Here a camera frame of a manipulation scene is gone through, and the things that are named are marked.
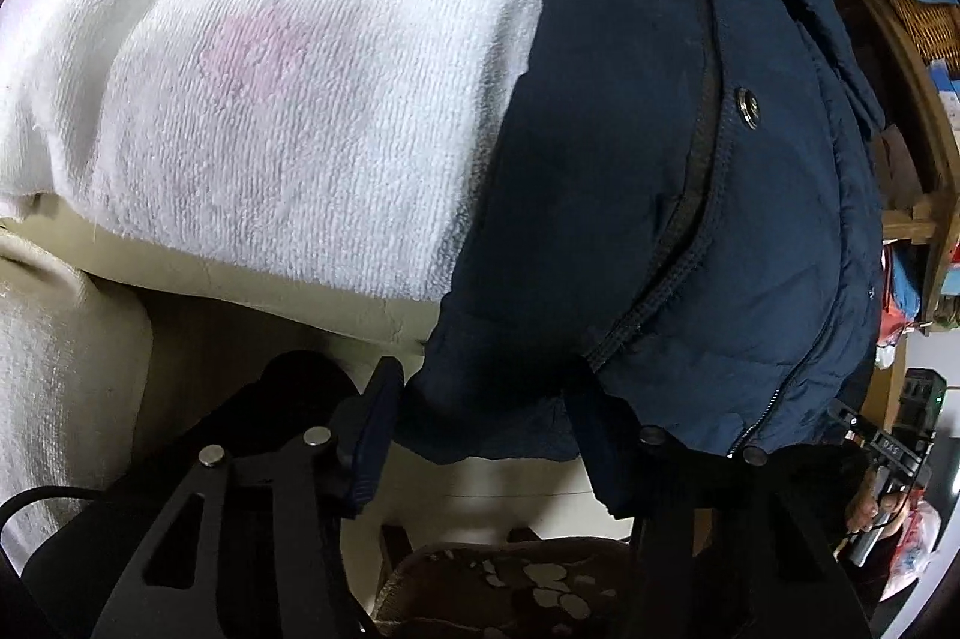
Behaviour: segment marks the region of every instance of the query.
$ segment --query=jacket pocket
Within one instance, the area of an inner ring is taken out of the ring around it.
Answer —
[[[704,73],[697,123],[686,159],[683,191],[656,246],[640,295],[616,324],[587,353],[600,370],[666,302],[696,267],[719,223],[733,133],[724,121],[724,68],[715,0],[697,0],[703,36]]]

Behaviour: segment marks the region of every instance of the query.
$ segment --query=pink stain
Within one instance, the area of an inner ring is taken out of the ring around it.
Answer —
[[[200,51],[200,72],[223,99],[261,102],[295,85],[310,30],[277,6],[230,16]]]

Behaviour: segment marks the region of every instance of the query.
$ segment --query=white towel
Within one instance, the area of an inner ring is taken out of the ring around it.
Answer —
[[[439,300],[541,0],[6,0],[0,209]]]
[[[0,230],[0,503],[41,485],[94,489],[130,466],[151,354],[128,289],[97,281]],[[47,500],[0,541],[19,571],[77,510]]]

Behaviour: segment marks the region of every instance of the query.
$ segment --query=zipper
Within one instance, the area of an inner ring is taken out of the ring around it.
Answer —
[[[827,332],[827,322],[829,322],[829,317],[827,319],[824,319],[824,324],[820,326],[820,332],[818,332],[817,337],[813,339],[813,344],[810,346],[810,349],[808,350],[806,355],[804,355],[803,359],[794,367],[794,369],[789,374],[786,375],[786,378],[779,384],[779,387],[774,391],[774,394],[770,397],[770,401],[767,404],[766,409],[763,409],[763,413],[760,414],[760,418],[757,419],[757,421],[753,423],[749,428],[747,428],[746,431],[743,431],[743,433],[741,433],[740,436],[736,438],[736,441],[733,442],[733,446],[731,446],[727,450],[727,457],[733,457],[734,455],[736,455],[736,453],[744,445],[746,445],[746,443],[750,441],[750,439],[756,436],[757,433],[760,432],[760,429],[764,425],[767,424],[770,417],[773,415],[774,411],[776,410],[776,407],[779,405],[779,400],[784,394],[784,390],[786,390],[786,388],[790,385],[790,383],[793,382],[795,378],[797,378],[797,375],[800,372],[802,372],[803,369],[805,369],[805,367],[810,362],[810,358],[812,357],[817,347],[820,345],[820,341],[824,337],[824,333]]]
[[[723,68],[716,9],[713,0],[697,0],[697,16],[704,38],[704,79],[700,115],[693,128],[683,192],[673,214],[656,242],[651,270],[635,303],[619,318],[586,359],[594,373],[599,371],[623,345],[640,333],[640,328],[662,305],[679,279],[704,247],[694,248],[698,224],[707,207],[709,186],[716,172],[718,137],[723,115]]]

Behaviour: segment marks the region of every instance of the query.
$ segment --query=finger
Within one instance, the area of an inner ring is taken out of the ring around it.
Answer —
[[[891,536],[893,536],[895,533],[899,533],[901,529],[904,527],[904,524],[906,523],[906,518],[908,514],[909,512],[906,511],[906,508],[896,513],[896,517],[891,519],[889,526],[883,529],[882,534],[880,534],[880,538],[888,539]]]
[[[880,514],[880,504],[877,503],[877,499],[873,496],[867,496],[857,508],[857,513],[862,514],[864,517],[872,520],[877,517],[877,514]]]
[[[901,493],[890,493],[880,500],[880,508],[885,512],[893,514],[895,511],[902,511],[906,507],[906,500]]]
[[[851,533],[870,530],[874,526],[874,518],[868,512],[858,511],[847,521],[847,529]]]

